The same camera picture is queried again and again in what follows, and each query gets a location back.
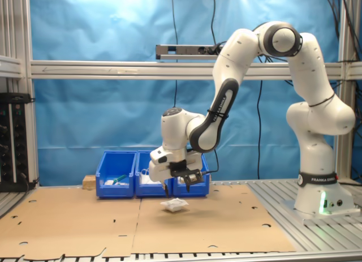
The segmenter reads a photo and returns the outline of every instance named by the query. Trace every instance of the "metal platform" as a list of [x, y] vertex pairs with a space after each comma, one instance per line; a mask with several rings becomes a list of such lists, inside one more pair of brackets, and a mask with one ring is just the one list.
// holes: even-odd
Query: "metal platform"
[[[286, 233], [296, 252], [288, 253], [210, 253], [210, 254], [133, 254], [130, 257], [104, 259], [97, 257], [63, 257], [48, 262], [119, 262], [153, 261], [362, 261], [362, 217], [345, 217], [313, 221], [302, 225], [281, 206], [283, 200], [294, 200], [298, 186], [294, 179], [264, 181], [223, 181], [214, 185], [246, 184], [252, 189], [269, 214]], [[345, 186], [357, 203], [362, 187]], [[11, 207], [22, 194], [0, 194], [0, 214]], [[22, 258], [0, 259], [0, 262], [21, 262]]]

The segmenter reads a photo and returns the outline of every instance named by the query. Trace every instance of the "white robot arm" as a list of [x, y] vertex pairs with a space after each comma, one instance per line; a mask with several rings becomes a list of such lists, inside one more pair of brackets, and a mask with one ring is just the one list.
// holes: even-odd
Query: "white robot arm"
[[[161, 118], [162, 146], [151, 152], [150, 178], [164, 182], [183, 177], [187, 187], [202, 182], [201, 154], [219, 143], [221, 128], [239, 86], [258, 53], [258, 38], [247, 29], [235, 31], [226, 42], [213, 69], [215, 97], [206, 116], [171, 108]], [[190, 142], [192, 150], [187, 152]]]
[[[187, 187], [202, 182], [201, 154], [212, 151], [218, 145], [221, 128], [238, 88], [258, 55], [286, 57], [294, 88], [305, 99], [305, 102], [293, 104], [287, 112], [287, 121], [296, 133], [301, 155], [301, 190], [296, 208], [314, 215], [317, 212], [341, 212], [343, 209], [343, 212], [348, 212], [347, 208], [353, 207], [353, 201], [349, 192], [337, 183], [333, 151], [323, 135], [350, 132], [355, 124], [354, 112], [331, 88], [314, 35], [299, 34], [284, 22], [268, 22], [254, 31], [239, 29], [232, 34], [214, 65], [215, 97], [206, 117], [181, 108], [172, 108], [163, 114], [163, 143], [151, 153], [151, 180], [164, 182], [171, 177], [183, 177]], [[188, 142], [191, 150], [186, 148]], [[340, 200], [344, 205], [333, 208], [324, 203], [321, 211], [321, 194], [325, 191], [336, 194], [331, 194], [330, 205], [334, 206], [338, 201], [340, 204]], [[313, 199], [315, 203], [312, 206], [311, 196], [318, 196]]]

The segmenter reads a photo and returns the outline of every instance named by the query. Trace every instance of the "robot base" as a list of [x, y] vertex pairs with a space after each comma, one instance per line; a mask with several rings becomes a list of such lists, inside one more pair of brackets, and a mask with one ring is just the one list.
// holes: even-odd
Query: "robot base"
[[295, 204], [286, 200], [282, 206], [303, 225], [312, 224], [313, 219], [360, 216], [352, 195], [339, 183], [299, 187]]

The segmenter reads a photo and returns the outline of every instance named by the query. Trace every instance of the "cardboard surface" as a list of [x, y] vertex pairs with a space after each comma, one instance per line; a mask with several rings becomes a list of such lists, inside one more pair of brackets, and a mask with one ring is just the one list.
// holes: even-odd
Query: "cardboard surface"
[[98, 200], [95, 190], [41, 188], [0, 220], [0, 257], [294, 251], [247, 186], [211, 187], [207, 198], [186, 199], [187, 209], [175, 213], [163, 210], [166, 200]]
[[132, 253], [295, 251], [247, 186], [213, 186], [175, 213], [164, 200], [142, 200]]
[[41, 188], [0, 220], [0, 257], [97, 256], [105, 248], [104, 257], [130, 256], [139, 207], [138, 199], [98, 200], [95, 190]]

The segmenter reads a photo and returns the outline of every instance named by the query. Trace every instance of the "wooden block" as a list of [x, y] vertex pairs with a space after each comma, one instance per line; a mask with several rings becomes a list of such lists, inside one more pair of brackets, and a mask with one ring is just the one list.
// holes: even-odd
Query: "wooden block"
[[84, 190], [95, 190], [96, 189], [96, 176], [95, 175], [86, 175], [83, 179]]

